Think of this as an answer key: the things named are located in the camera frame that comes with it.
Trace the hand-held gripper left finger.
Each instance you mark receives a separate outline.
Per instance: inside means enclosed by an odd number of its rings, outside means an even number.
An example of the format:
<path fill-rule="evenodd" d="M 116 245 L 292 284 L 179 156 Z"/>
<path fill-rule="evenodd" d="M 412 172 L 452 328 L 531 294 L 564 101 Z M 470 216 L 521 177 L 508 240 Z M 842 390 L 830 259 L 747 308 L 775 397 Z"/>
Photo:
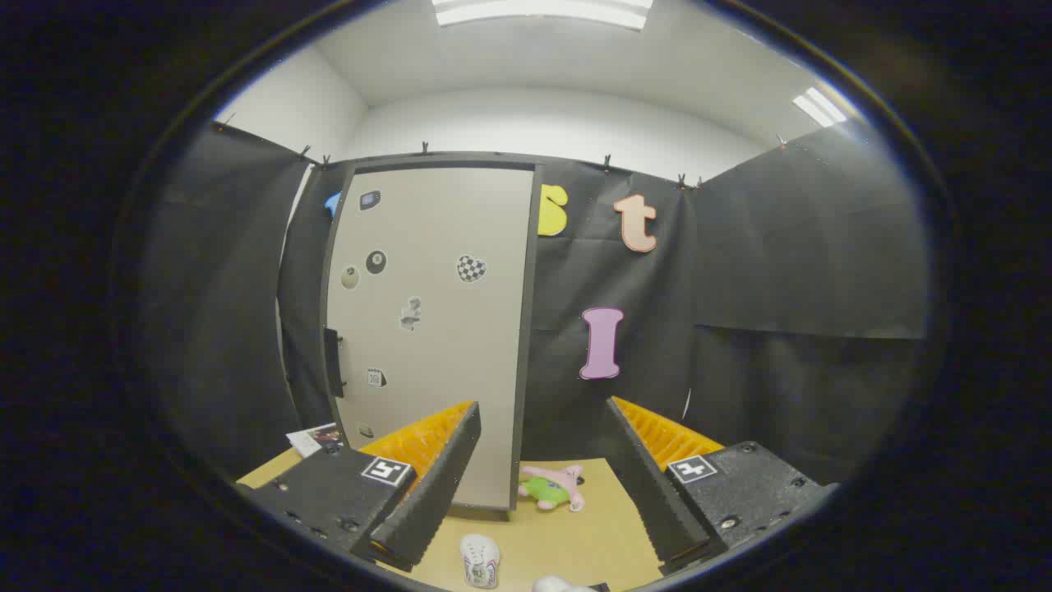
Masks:
<path fill-rule="evenodd" d="M 465 401 L 363 450 L 324 447 L 239 490 L 271 520 L 331 556 L 409 571 L 450 509 L 480 434 L 478 403 Z"/>

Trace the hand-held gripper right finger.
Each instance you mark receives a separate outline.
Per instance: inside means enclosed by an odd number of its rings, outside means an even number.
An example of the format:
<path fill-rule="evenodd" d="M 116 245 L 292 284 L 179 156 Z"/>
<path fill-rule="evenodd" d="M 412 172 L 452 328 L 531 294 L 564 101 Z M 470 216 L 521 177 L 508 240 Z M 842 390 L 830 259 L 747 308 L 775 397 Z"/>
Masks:
<path fill-rule="evenodd" d="M 665 576 L 758 542 L 837 491 L 758 442 L 723 446 L 619 397 L 604 405 L 604 457 Z"/>

